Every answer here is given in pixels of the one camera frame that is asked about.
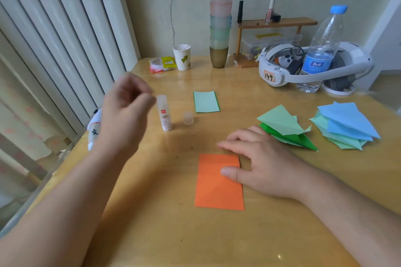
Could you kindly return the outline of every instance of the plastic water bottle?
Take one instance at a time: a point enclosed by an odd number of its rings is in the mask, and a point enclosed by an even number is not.
[[[326,18],[313,36],[300,75],[321,73],[329,69],[343,39],[343,14],[347,8],[347,5],[331,7],[331,15]],[[297,88],[305,93],[314,93],[320,88],[322,82],[298,83]]]

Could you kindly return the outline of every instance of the left hand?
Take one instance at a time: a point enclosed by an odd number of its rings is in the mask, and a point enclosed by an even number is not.
[[[130,158],[138,150],[148,112],[155,102],[152,88],[137,75],[126,73],[104,98],[100,135],[94,149]]]

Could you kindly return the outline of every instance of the blue bottle cap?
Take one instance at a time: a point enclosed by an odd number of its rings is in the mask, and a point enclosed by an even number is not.
[[[330,13],[332,14],[344,14],[347,12],[348,6],[347,5],[334,5],[330,9]]]

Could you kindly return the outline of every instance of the stack of folded paper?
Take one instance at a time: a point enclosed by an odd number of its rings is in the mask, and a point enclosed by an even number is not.
[[[283,105],[264,113],[258,117],[258,120],[262,122],[260,124],[262,129],[280,142],[318,151],[318,148],[304,134],[310,131],[311,126],[305,130],[302,129],[297,117],[292,116]]]
[[[359,112],[353,102],[320,106],[314,118],[310,120],[318,127],[329,141],[341,149],[359,149],[380,138],[369,120]]]

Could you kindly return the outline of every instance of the stacked plastic cups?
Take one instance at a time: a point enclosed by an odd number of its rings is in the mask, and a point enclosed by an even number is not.
[[[210,58],[222,68],[228,55],[233,0],[210,0]]]

